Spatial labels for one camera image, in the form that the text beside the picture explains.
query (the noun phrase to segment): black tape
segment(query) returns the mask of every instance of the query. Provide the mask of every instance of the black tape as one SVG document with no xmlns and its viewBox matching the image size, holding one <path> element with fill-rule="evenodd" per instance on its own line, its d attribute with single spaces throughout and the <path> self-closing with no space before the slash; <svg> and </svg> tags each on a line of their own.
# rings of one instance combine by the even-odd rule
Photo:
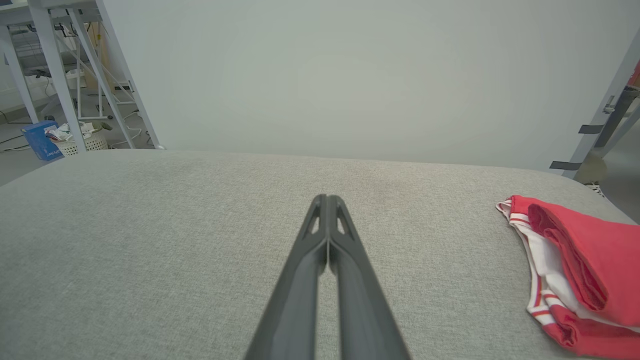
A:
<svg viewBox="0 0 640 360">
<path fill-rule="evenodd" d="M 566 161 L 552 161 L 549 168 L 558 168 L 560 170 L 576 171 L 582 163 L 568 163 Z"/>
<path fill-rule="evenodd" d="M 578 134 L 600 134 L 604 125 L 583 125 Z"/>
</svg>

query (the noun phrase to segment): white cable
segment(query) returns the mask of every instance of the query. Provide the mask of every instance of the white cable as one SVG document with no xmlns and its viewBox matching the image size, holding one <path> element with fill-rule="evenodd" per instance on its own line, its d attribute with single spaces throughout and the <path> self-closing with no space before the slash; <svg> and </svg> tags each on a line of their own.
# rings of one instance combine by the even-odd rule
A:
<svg viewBox="0 0 640 360">
<path fill-rule="evenodd" d="M 122 118 L 122 120 L 127 120 L 128 117 L 133 116 L 134 114 L 138 114 L 138 116 L 140 115 L 140 112 L 138 111 L 133 111 L 132 113 L 128 114 L 127 116 L 125 116 L 124 118 Z M 136 136 L 140 136 L 140 134 L 142 134 L 142 129 L 136 129 L 136 128 L 130 128 L 129 126 L 125 125 L 125 127 L 128 130 L 138 130 L 138 133 L 135 134 L 134 136 L 131 137 L 131 140 L 133 140 L 134 138 L 136 138 Z M 117 142 L 117 143 L 112 143 L 111 145 L 109 145 L 110 148 L 112 149 L 119 149 L 118 147 L 114 147 L 114 145 L 120 145 L 121 143 L 125 143 L 127 142 L 127 140 L 123 141 L 123 142 Z"/>
<path fill-rule="evenodd" d="M 136 136 L 140 136 L 140 134 L 142 133 L 142 129 L 136 129 L 136 128 L 130 128 L 129 126 L 127 126 L 127 129 L 129 130 L 138 130 L 138 133 L 135 134 L 134 136 L 131 137 L 131 140 L 133 140 L 134 138 L 136 138 Z M 117 143 L 112 143 L 110 146 L 112 149 L 119 149 L 118 147 L 113 147 L 114 145 L 120 145 L 121 143 L 125 143 L 127 142 L 127 140 L 123 141 L 123 142 L 117 142 Z"/>
</svg>

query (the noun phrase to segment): gray upholstered surface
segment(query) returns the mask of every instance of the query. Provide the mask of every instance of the gray upholstered surface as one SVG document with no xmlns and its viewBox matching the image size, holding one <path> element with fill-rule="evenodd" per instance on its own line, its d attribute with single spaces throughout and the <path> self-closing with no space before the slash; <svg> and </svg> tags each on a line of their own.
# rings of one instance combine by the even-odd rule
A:
<svg viewBox="0 0 640 360">
<path fill-rule="evenodd" d="M 415 359 L 550 359 L 513 193 L 630 222 L 528 170 L 208 152 L 99 151 L 0 188 L 1 359 L 240 359 L 312 198 L 339 194 Z M 338 351 L 320 282 L 318 359 Z"/>
</svg>

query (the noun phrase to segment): red and white striped fabric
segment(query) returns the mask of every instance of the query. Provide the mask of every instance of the red and white striped fabric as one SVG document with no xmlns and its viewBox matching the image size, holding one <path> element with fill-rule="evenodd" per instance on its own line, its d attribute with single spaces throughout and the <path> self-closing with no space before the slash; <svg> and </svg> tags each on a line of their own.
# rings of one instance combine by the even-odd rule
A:
<svg viewBox="0 0 640 360">
<path fill-rule="evenodd" d="M 527 310 L 562 347 L 578 355 L 640 359 L 640 328 L 622 327 L 588 311 L 564 276 L 561 253 L 529 224 L 528 208 L 543 202 L 512 196 L 497 204 L 522 239 L 531 270 Z"/>
</svg>

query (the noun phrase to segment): white basket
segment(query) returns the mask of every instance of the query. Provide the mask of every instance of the white basket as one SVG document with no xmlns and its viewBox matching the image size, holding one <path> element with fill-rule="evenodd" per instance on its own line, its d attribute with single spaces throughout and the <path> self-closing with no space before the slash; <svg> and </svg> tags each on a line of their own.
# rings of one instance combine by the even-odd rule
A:
<svg viewBox="0 0 640 360">
<path fill-rule="evenodd" d="M 66 142 L 54 142 L 54 144 L 56 144 L 60 149 L 60 152 L 62 152 L 62 155 L 66 158 L 78 153 L 78 146 L 73 140 Z M 84 139 L 84 144 L 87 151 L 106 150 L 109 148 L 107 146 L 107 140 L 104 138 L 104 135 L 100 134 L 100 131 L 91 134 L 90 138 Z"/>
</svg>

